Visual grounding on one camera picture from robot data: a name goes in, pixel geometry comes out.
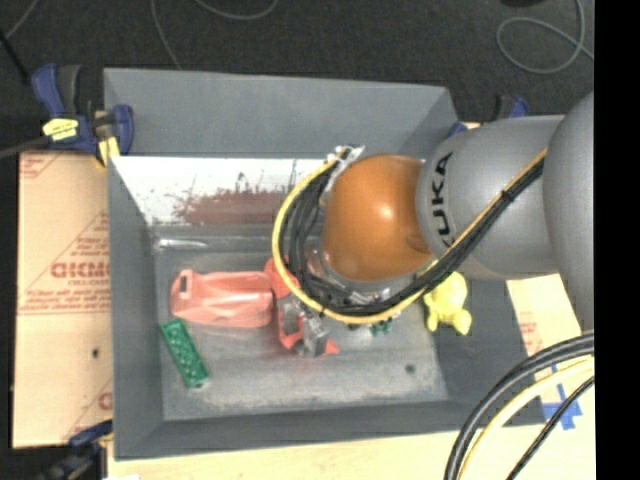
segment black cable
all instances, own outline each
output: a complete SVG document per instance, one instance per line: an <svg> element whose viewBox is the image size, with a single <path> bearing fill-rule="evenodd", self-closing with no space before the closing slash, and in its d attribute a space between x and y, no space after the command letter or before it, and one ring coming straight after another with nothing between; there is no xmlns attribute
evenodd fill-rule
<svg viewBox="0 0 640 480"><path fill-rule="evenodd" d="M538 434L538 437L536 437L535 441L531 443L529 448L527 448L527 451L524 452L524 455L520 458L518 463L513 467L513 469L509 473L509 476L506 478L506 480L514 480L516 476L518 476L520 471L522 471L522 469L531 460L531 458L536 453L536 451L538 451L538 448L540 448L540 446L542 445L542 443L544 443L544 441L547 439L549 434L551 434L551 431L557 426L558 422L562 418L562 415L565 412L567 412L569 407L571 407L571 404L575 402L576 399L579 398L594 383L595 383L595 377L592 376L589 379L587 379L585 382L583 382L573 393L571 393L571 395L569 395L565 400L562 401L560 406L553 413L553 416L549 418L549 421L547 421L545 426L542 428L542 431L540 432L540 434Z"/></svg>
<svg viewBox="0 0 640 480"><path fill-rule="evenodd" d="M516 386L519 383L554 364L593 354L594 352L594 333L588 332L582 336L570 338L548 347L512 368L478 403L462 425L458 437L451 448L444 479L456 480L458 478L465 454L482 421L494 409L495 405L504 402L505 398L517 391Z"/></svg>
<svg viewBox="0 0 640 480"><path fill-rule="evenodd" d="M191 1L197 4L198 6L202 7L206 11L216 14L222 18L238 20L238 21L253 21L260 18L264 18L265 16L268 16L269 14L271 14L271 12L276 8L280 0L272 0L271 4L269 4L269 6L265 10L255 14L233 14L226 11L221 11L220 9L216 9L215 7L212 7L206 4L202 0L191 0ZM151 16L153 18L153 23L156 27L158 35L160 36L160 40L162 41L164 49L169 54L169 57L171 57L171 60L173 61L176 68L179 70L182 70L183 69L182 65L178 62L176 55L173 53L173 50L169 45L169 41L167 40L164 34L164 31L162 30L162 26L160 25L160 20L158 19L158 14L156 10L156 0L149 0L149 4L151 7Z"/></svg>

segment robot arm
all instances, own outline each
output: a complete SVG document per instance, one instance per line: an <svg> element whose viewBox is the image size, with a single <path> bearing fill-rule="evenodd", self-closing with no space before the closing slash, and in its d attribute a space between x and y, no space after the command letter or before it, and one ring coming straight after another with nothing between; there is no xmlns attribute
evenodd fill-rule
<svg viewBox="0 0 640 480"><path fill-rule="evenodd" d="M440 257L484 206L546 148L542 176L500 215L460 266L470 279L558 272L587 331L594 327L594 94L566 116L504 119L440 143L416 187L423 237Z"/></svg>

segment red object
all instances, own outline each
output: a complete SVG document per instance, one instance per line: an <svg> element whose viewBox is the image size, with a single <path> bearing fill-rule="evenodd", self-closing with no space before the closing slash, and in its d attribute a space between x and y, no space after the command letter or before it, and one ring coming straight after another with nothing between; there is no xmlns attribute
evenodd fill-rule
<svg viewBox="0 0 640 480"><path fill-rule="evenodd" d="M273 318L271 278L264 272L183 270L171 286L171 313L222 327L263 327Z"/></svg>

